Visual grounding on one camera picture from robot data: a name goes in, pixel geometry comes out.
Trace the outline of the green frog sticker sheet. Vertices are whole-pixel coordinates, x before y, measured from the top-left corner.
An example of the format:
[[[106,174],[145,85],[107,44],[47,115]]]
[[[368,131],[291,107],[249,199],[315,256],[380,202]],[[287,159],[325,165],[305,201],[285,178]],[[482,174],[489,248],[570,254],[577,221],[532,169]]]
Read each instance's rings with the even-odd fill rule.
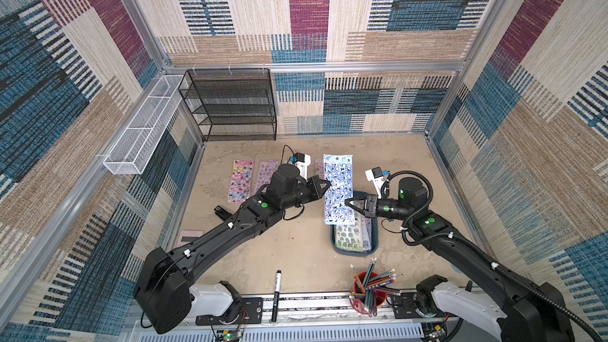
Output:
[[[360,220],[352,225],[335,225],[333,231],[334,245],[339,250],[362,253],[367,250],[369,241]]]

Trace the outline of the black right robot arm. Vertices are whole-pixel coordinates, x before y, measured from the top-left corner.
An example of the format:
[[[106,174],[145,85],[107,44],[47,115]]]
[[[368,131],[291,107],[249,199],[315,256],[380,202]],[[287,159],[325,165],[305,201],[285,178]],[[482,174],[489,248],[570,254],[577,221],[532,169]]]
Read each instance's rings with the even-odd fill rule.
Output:
[[[422,317],[455,315],[500,341],[573,341],[573,313],[563,295],[549,283],[537,285],[489,256],[441,215],[430,210],[430,182],[406,171],[396,198],[386,180],[378,195],[357,193],[345,200],[353,211],[371,219],[401,222],[409,246],[422,246],[442,257],[478,285],[484,298],[455,288],[441,275],[416,287],[413,300]]]

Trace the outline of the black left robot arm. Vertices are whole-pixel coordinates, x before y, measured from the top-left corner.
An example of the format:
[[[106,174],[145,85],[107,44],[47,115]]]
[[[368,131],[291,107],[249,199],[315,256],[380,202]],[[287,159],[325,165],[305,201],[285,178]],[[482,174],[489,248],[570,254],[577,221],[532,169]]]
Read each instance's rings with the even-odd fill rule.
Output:
[[[148,253],[136,281],[133,297],[142,316],[158,334],[178,326],[192,308],[190,288],[212,265],[239,245],[251,240],[284,219],[291,207],[323,198],[330,180],[305,179],[291,164],[282,164],[271,182],[260,187],[222,224],[193,242],[169,252],[158,247]]]

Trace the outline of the pink bonbon sticker sheet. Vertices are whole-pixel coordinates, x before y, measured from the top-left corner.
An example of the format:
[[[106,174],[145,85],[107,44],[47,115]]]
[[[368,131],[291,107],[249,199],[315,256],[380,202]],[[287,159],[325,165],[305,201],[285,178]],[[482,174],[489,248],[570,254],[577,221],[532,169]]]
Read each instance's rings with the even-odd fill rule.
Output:
[[[314,163],[314,167],[315,167],[315,172],[318,175],[318,177],[320,177],[321,179],[325,178],[325,168],[324,168],[324,162],[322,158],[316,158],[315,159],[315,163]]]

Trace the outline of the purple sticker sheet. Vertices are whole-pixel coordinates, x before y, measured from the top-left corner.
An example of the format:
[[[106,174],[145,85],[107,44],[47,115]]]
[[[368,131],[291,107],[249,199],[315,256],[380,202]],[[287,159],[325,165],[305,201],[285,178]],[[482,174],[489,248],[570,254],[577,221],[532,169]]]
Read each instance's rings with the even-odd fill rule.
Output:
[[[263,185],[270,183],[272,174],[280,166],[279,160],[262,160],[258,169],[258,176],[256,179],[256,185],[254,191],[257,192]]]

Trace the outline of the blue penguin sticker sheet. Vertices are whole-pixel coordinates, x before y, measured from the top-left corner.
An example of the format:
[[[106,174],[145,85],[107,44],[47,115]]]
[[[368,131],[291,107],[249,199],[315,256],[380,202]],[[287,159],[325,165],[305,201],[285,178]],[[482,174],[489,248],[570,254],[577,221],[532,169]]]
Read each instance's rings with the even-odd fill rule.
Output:
[[[345,204],[353,197],[353,164],[351,155],[325,155],[323,158],[325,179],[330,182],[324,194],[325,224],[351,226],[356,223],[354,211]]]

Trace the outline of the pink cat sticker sheet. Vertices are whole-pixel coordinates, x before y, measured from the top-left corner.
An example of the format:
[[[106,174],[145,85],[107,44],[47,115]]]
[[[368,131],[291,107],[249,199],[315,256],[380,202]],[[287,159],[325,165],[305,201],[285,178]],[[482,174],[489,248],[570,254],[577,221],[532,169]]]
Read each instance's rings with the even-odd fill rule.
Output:
[[[250,197],[254,160],[235,160],[233,164],[228,202],[240,204]]]

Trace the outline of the teal plastic storage box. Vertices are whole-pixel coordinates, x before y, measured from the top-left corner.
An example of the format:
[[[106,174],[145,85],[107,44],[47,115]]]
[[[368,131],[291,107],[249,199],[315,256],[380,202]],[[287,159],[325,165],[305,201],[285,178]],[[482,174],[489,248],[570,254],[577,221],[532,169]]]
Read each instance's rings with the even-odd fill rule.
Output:
[[[378,248],[378,223],[345,205],[345,194],[331,190],[325,204],[325,223],[330,241],[343,255],[368,256]]]

